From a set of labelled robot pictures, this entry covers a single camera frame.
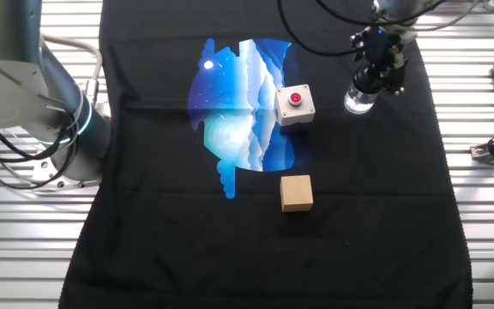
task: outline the cable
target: cable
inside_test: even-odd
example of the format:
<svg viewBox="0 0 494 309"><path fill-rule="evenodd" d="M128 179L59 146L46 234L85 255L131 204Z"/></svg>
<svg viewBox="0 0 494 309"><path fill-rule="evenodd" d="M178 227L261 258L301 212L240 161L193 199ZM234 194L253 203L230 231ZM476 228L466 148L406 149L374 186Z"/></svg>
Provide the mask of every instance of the cable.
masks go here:
<svg viewBox="0 0 494 309"><path fill-rule="evenodd" d="M58 37L54 37L54 36L48 35L48 34L42 34L42 35L43 35L43 39L46 40L47 42L61 44L61 45L71 45L71 46L83 48L83 49L91 52L96 57L96 64L94 66L94 73L93 73L93 76L91 78L93 78L95 80L99 79L100 71L102 70L103 59L102 59L102 54L100 53L100 51L96 47L94 47L90 44L87 44L87 43L80 42L80 41L75 40L75 39L58 38Z"/></svg>
<svg viewBox="0 0 494 309"><path fill-rule="evenodd" d="M446 27L453 26L457 22L461 21L461 19L463 19L464 17L466 17L468 14L472 13L472 11L479 4L479 2L480 2L480 0L474 1L472 3L472 5L470 5L470 7L468 8L468 10L466 12L462 13L460 16L458 16L457 18L455 18L454 20L452 20L452 21L450 21L448 23L445 23L445 24L442 24L442 25L439 25L439 26L435 26L435 27L429 27L429 28L414 28L414 29L411 29L411 31L415 31L415 32L431 32L431 31L437 31L437 30L444 29Z"/></svg>
<svg viewBox="0 0 494 309"><path fill-rule="evenodd" d="M39 182L38 184L35 184L33 186L25 187L25 186L12 185L12 184L6 183L5 181L3 181L0 178L0 184L6 186L8 188L15 189L15 190L32 190L32 189L41 188L41 187L49 184L50 182L52 182L56 179L59 179L61 176L63 176L68 171L69 167L71 166L72 162L74 161L75 155L77 154L77 148L78 148L77 142L74 142L74 144L72 145L72 148L70 150L68 150L68 155L66 156L66 160L64 161L63 165L60 167L58 172L53 177L51 177L50 179L48 179L46 181Z"/></svg>
<svg viewBox="0 0 494 309"><path fill-rule="evenodd" d="M314 53L319 56L324 56L324 57L341 57L341 56L346 56L346 55L351 55L353 53L356 53L355 50L351 51L342 51L342 52L325 52L325 51L317 51L311 47L308 47L305 43L303 43L297 35L292 31L291 27L289 26L289 23L287 22L287 18L285 17L285 13L283 12L283 3L281 0L278 0L278 11L280 12L280 18L281 18L281 23L283 24L283 27L285 27L285 30L289 35L292 37L292 39L300 45L302 48L304 48L306 51Z"/></svg>
<svg viewBox="0 0 494 309"><path fill-rule="evenodd" d="M10 135L12 135L14 138L16 138L17 140L21 141L21 142L24 142L25 144L31 144L30 142L27 142L25 139L21 138L21 137L18 137L15 133L13 133L11 130L8 130L8 129L2 129L4 131L6 131L7 133L9 133ZM45 148L39 146L39 145L32 145L32 147L36 148L37 150L39 151L43 151L45 150Z"/></svg>
<svg viewBox="0 0 494 309"><path fill-rule="evenodd" d="M81 88L79 88L79 85L76 84L75 87L77 88L77 91L79 91L79 95L80 95L80 102L79 102L79 107L77 109L77 114L75 115L75 120L72 124L70 124L66 129L69 130L69 128L71 128L72 126L76 125L77 124L77 121L79 120L79 117L81 116L81 111L83 110L83 92L81 91Z"/></svg>
<svg viewBox="0 0 494 309"><path fill-rule="evenodd" d="M7 163L5 162L0 162L1 165L7 170L9 171L9 173L15 175L15 177L17 177L18 179L22 179L22 180L26 180L27 182L31 183L31 184L38 184L40 183L39 181L36 181L36 180L33 180L33 179L30 179L26 176L23 176L23 175L20 175L19 173L17 173L12 167L10 167Z"/></svg>
<svg viewBox="0 0 494 309"><path fill-rule="evenodd" d="M77 121L75 121L75 133L73 134L73 137L69 142L68 142L68 145L64 146L63 148L61 148L60 150L65 150L67 149L68 147L70 147L71 145L73 145L75 143L75 140L77 139L77 137L79 136L79 123Z"/></svg>
<svg viewBox="0 0 494 309"><path fill-rule="evenodd" d="M327 4L325 4L322 0L316 0L317 4L321 6L327 13L331 14L333 17L343 21L347 22L353 25L359 25L359 26L376 26L376 27L384 27L384 26L393 26L393 25L400 25L406 21L411 21L416 18L419 18L420 16L434 10L441 4L445 3L447 0L439 0L438 2L432 4L426 9L421 10L415 15L408 16L406 18L400 19L398 21L386 21L386 22L380 22L380 21L357 21L354 19L350 19L348 17L345 17L343 15L340 15L339 13L335 12L333 9L331 9Z"/></svg>
<svg viewBox="0 0 494 309"><path fill-rule="evenodd" d="M63 140L64 135L66 133L66 122L63 121L63 124L60 128L60 131L58 132L58 137L57 140L45 151L36 154L36 155L30 155L25 153L24 151L18 149L15 147L15 145L12 144L12 142L9 142L9 140L0 132L0 140L5 144L5 146L9 147L11 150L13 150L16 154L24 157L26 159L25 161L22 161L21 159L4 159L7 163L13 163L13 162L26 162L26 161L31 161L31 160L43 160L51 157L58 151L58 147L60 146L60 141Z"/></svg>

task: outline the black tablecloth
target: black tablecloth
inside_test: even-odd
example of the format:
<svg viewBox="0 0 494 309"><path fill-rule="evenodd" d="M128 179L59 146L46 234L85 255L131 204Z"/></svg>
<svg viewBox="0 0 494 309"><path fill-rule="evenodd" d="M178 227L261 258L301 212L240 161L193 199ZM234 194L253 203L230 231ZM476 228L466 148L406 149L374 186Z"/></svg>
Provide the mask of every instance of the black tablecloth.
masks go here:
<svg viewBox="0 0 494 309"><path fill-rule="evenodd" d="M368 19L371 4L334 8ZM360 30L312 1L285 6L320 50ZM354 116L343 98L362 64L289 44L275 1L105 0L100 38L114 136L61 308L471 307L415 44L407 92ZM274 91L299 84L313 126L276 135ZM280 178L305 174L312 211L284 215Z"/></svg>

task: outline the clear glass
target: clear glass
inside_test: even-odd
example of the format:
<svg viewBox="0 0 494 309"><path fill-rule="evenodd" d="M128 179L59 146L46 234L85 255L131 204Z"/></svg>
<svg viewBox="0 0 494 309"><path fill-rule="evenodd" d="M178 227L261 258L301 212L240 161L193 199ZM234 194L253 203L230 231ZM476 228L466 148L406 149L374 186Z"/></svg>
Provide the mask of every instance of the clear glass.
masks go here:
<svg viewBox="0 0 494 309"><path fill-rule="evenodd" d="M352 83L346 92L344 106L349 112L360 115L368 112L375 101L377 101L377 94L364 94Z"/></svg>

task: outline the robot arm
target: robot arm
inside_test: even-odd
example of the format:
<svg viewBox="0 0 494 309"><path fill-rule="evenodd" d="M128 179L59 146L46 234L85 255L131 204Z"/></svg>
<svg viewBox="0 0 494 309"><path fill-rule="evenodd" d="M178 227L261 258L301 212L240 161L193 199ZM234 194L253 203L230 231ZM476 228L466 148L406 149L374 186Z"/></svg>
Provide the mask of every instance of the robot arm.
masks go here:
<svg viewBox="0 0 494 309"><path fill-rule="evenodd" d="M354 84L361 93L376 94L385 89L389 94L405 91L403 81L408 59L403 55L406 44L413 42L418 17L404 21L438 0L376 0L373 12L381 25L369 26L352 36L352 47L358 51L355 61L366 58L369 65L360 69ZM393 21L404 21L389 25Z"/></svg>
<svg viewBox="0 0 494 309"><path fill-rule="evenodd" d="M47 47L40 20L41 0L0 0L0 129L20 126L50 145L73 112L76 121L70 125L76 125L77 134L66 133L52 163L64 166L68 147L76 142L75 158L64 175L78 181L100 179L110 120L90 104L95 94L85 95Z"/></svg>

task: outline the white cable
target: white cable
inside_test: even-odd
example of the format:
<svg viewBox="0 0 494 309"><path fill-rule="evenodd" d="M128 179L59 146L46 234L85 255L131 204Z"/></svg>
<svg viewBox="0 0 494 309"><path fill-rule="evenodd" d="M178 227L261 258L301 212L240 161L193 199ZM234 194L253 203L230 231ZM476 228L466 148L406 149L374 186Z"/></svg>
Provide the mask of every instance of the white cable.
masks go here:
<svg viewBox="0 0 494 309"><path fill-rule="evenodd" d="M26 145L30 145L34 148L36 148L37 150L40 150L40 151L45 151L45 148L39 146L39 145L36 145L36 144L30 144L29 142L26 142L26 140L24 140L23 138L21 137L18 137L15 133L11 132L10 130L7 130L7 129L1 129L1 130L4 130L4 131L7 131L10 135L12 135L14 138L16 138L17 140L21 141L21 142L24 142Z"/></svg>
<svg viewBox="0 0 494 309"><path fill-rule="evenodd" d="M34 184L34 185L36 185L36 184L40 183L40 181L37 181L37 180L34 180L34 179L30 179L29 177L26 177L26 176L24 176L24 175L19 174L19 173L18 173L17 171L15 171L15 170L14 170L14 169L13 169L13 168L9 165L9 164L7 164L7 163L5 163L5 162L0 162L0 164L1 164L3 167L5 167L5 169L6 169L7 171L9 171L9 173L13 174L13 175L14 175L15 177L17 177L18 179L25 180L25 181L27 181L27 182L29 182L29 183L31 183L31 184Z"/></svg>
<svg viewBox="0 0 494 309"><path fill-rule="evenodd" d="M78 122L75 122L75 134L74 134L74 138L72 138L71 141L68 142L68 144L66 146L64 146L63 148L60 148L58 151L60 150L65 150L65 149L68 149L69 146L73 145L75 140L77 139L77 137L79 136L78 133L79 132L79 123Z"/></svg>
<svg viewBox="0 0 494 309"><path fill-rule="evenodd" d="M79 121L79 117L81 116L81 111L83 110L83 92L81 91L81 88L79 87L78 84L75 85L75 87L77 88L77 91L79 91L79 95L81 96L80 98L80 102L79 102L79 107L78 107L78 110L77 110L77 113L75 114L75 119L74 119L74 122L71 123L68 128L66 128L67 130L71 129L75 124L77 124L77 121Z"/></svg>
<svg viewBox="0 0 494 309"><path fill-rule="evenodd" d="M445 23L445 24L442 24L442 25L439 25L439 26L435 26L435 27L429 27L429 28L414 28L414 29L411 29L411 31L414 31L414 32L431 32L431 31L437 31L437 30L441 30L441 29L444 29L446 27L451 27L453 25L455 25L457 22L459 22L461 19L463 19L464 17L466 17L468 14L470 14L473 9L478 5L478 3L480 3L481 0L475 0L472 5L470 5L470 7L468 8L468 10L464 13L462 13L460 16L458 16L457 18L455 18L454 20L448 22L448 23Z"/></svg>
<svg viewBox="0 0 494 309"><path fill-rule="evenodd" d="M80 42L80 41L75 40L75 39L58 38L58 37L54 37L54 36L48 35L48 34L42 34L42 35L43 35L43 39L46 40L47 42L56 43L56 44L60 44L60 45L75 46L75 47L79 47L79 48L82 48L82 49L85 49L85 50L91 52L96 57L96 64L94 66L94 73L93 73L93 76L91 78L93 78L95 80L99 79L100 71L102 70L103 60L102 60L102 54L100 53L100 51L96 47L94 47L90 44L87 44L87 43Z"/></svg>

